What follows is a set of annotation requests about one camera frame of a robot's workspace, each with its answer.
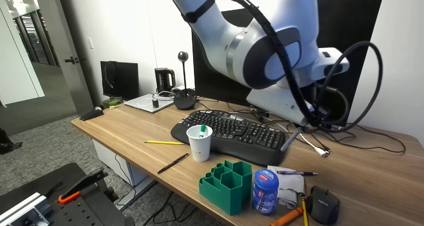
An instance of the computer mouse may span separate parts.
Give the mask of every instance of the computer mouse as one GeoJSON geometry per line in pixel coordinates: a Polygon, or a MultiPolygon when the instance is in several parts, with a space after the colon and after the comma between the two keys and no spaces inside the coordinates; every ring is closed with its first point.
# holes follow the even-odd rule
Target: computer mouse
{"type": "Polygon", "coordinates": [[[329,190],[313,186],[305,203],[309,216],[318,223],[326,225],[336,223],[339,217],[340,200],[329,190]]]}

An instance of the white cloth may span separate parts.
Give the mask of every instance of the white cloth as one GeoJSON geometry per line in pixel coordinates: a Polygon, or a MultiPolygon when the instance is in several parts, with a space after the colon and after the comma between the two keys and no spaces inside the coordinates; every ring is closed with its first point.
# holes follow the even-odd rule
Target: white cloth
{"type": "Polygon", "coordinates": [[[303,176],[277,174],[277,170],[294,171],[284,167],[268,166],[268,170],[274,172],[278,177],[279,188],[277,198],[279,199],[279,203],[281,205],[287,206],[289,209],[297,208],[297,195],[294,191],[305,193],[305,183],[303,176]]]}

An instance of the silver laptop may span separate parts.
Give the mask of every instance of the silver laptop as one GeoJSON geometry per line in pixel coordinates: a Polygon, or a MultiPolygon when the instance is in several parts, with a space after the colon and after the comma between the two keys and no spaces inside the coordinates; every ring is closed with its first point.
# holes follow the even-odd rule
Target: silver laptop
{"type": "Polygon", "coordinates": [[[155,113],[159,110],[162,110],[162,109],[174,104],[173,99],[168,99],[168,98],[162,97],[162,96],[158,96],[157,99],[159,101],[159,107],[158,108],[153,107],[152,94],[146,94],[144,96],[126,101],[126,102],[124,102],[124,104],[127,105],[127,106],[130,106],[130,107],[133,107],[133,108],[138,108],[138,109],[150,112],[150,113],[155,113]]]}

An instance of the door handle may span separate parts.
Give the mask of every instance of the door handle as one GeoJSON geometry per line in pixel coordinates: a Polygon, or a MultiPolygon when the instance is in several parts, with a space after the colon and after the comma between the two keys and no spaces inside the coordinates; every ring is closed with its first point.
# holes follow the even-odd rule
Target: door handle
{"type": "Polygon", "coordinates": [[[65,59],[65,62],[66,63],[71,62],[72,64],[75,64],[75,59],[74,59],[74,57],[71,56],[69,59],[65,59]]]}

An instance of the monitor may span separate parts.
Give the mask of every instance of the monitor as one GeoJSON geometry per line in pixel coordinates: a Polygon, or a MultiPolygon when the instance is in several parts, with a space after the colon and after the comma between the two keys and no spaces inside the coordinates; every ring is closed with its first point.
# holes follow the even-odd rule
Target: monitor
{"type": "MultiPolygon", "coordinates": [[[[382,0],[318,0],[318,47],[335,47],[344,52],[356,42],[370,41],[381,2],[382,0]]],[[[222,14],[227,21],[239,27],[247,27],[253,19],[246,9],[225,11],[222,14]]],[[[209,63],[205,62],[201,51],[203,47],[194,33],[192,45],[198,96],[255,107],[246,100],[250,88],[208,67],[209,63]]],[[[347,57],[350,62],[349,70],[333,76],[330,82],[331,87],[339,89],[346,95],[350,105],[353,103],[367,50],[368,48],[362,47],[352,52],[347,57]]],[[[311,86],[302,88],[302,92],[306,100],[313,101],[311,86]]],[[[345,108],[341,98],[330,95],[326,95],[322,106],[330,112],[331,120],[339,119],[345,108]]]]}
{"type": "Polygon", "coordinates": [[[138,98],[138,64],[116,61],[100,61],[103,95],[122,97],[124,100],[138,98]]]}

